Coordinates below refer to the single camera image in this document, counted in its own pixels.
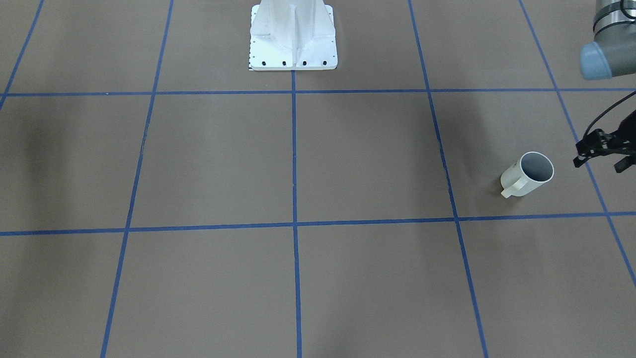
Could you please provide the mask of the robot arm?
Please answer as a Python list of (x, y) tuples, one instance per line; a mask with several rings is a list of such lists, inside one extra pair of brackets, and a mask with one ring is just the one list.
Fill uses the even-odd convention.
[[(580, 71), (586, 80), (608, 80), (636, 72), (636, 3), (633, 0), (598, 0), (593, 21), (594, 40), (580, 50)], [(635, 112), (625, 117), (615, 131), (595, 125), (610, 111), (635, 97), (634, 91), (613, 103), (586, 127), (576, 145), (574, 166), (579, 168), (595, 157), (620, 155), (614, 170), (622, 173), (635, 165)]]

